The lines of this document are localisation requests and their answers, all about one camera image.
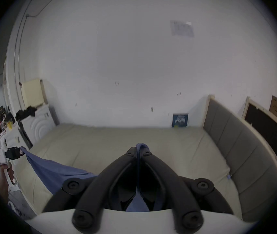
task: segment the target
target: mattress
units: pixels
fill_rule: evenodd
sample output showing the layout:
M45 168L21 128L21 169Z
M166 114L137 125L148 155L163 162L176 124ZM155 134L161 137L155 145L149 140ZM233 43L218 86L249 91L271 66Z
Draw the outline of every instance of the mattress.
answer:
M61 124L42 138L30 152L63 165L99 174L137 143L145 143L152 154L178 175L207 178L224 196L238 218L241 207L230 168L211 137L200 127L187 128L96 128ZM26 156L14 173L20 189L35 213L42 212L52 194L35 174Z

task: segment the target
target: blue towel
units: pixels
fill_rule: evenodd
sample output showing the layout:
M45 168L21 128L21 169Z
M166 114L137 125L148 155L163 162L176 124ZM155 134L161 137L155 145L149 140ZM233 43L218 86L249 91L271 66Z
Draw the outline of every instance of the blue towel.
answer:
M20 147L20 149L24 151L35 173L53 195L61 189L63 182L69 178L77 177L85 179L96 176L82 169L64 166L48 159L39 158L28 152L24 147Z
M140 149L148 148L147 145L139 143L137 147L137 161L139 162ZM82 169L77 169L70 166L65 166L57 162L39 158L38 156L28 152L24 147L20 149L26 154L27 160L32 166L35 173L38 175L40 180L43 182L45 187L54 195L63 185L63 182L69 178L77 177L80 179L94 177L96 175L89 173ZM127 212L148 212L149 209L145 204L143 198L140 195L138 190L138 177L137 177L137 186L136 186L136 195L133 198L132 202L127 208Z

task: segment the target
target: blue poster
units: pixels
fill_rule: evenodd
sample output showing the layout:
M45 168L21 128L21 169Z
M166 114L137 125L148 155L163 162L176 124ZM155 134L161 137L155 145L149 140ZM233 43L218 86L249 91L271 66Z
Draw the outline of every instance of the blue poster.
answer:
M186 127L188 120L188 114L179 115L173 114L172 127Z

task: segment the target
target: pipe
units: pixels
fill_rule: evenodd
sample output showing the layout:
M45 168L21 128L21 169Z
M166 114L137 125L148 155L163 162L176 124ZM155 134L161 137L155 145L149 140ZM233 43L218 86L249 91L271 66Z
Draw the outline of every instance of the pipe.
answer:
M24 12L24 15L25 15L25 13L26 13L26 11L27 11L27 9L28 9L28 7L29 7L31 1L32 1L32 0L30 0L29 4L28 4L28 6L27 6L27 8L26 8L26 10L25 10L25 12ZM20 71L19 71L20 45L21 45L21 37L22 37L23 31L24 31L24 27L25 27L27 18L28 18L28 17L30 17L30 18L35 18L35 17L37 17L37 16L38 16L38 15L39 15L46 7L52 2L52 1L53 1L53 0L50 0L50 1L42 8L42 10L39 11L38 14L36 14L36 15L29 15L29 14L26 14L26 15L25 15L26 19L25 19L25 21L24 21L24 25L23 25L23 27L22 27L21 34L20 34L19 48L18 48L18 58L17 58L17 63L18 63L18 79L19 79L19 82L18 82L18 83L19 83L19 84L21 84L21 82L20 82ZM18 36L19 30L20 30L21 22L20 22L20 25L19 25L19 28L18 28L17 36ZM14 50L14 77L15 77L15 79L16 79L16 76L15 76L15 54L16 54L16 45L17 45L17 38L16 38L15 50ZM18 98L19 105L20 105L20 107L21 107L18 93L17 93L17 98Z

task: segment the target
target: gray upholstered headboard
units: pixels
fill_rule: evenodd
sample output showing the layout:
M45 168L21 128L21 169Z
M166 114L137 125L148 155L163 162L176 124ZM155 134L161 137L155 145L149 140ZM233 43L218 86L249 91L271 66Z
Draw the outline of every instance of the gray upholstered headboard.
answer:
M277 196L277 160L266 141L245 120L210 99L204 130L230 167L244 221L257 221Z

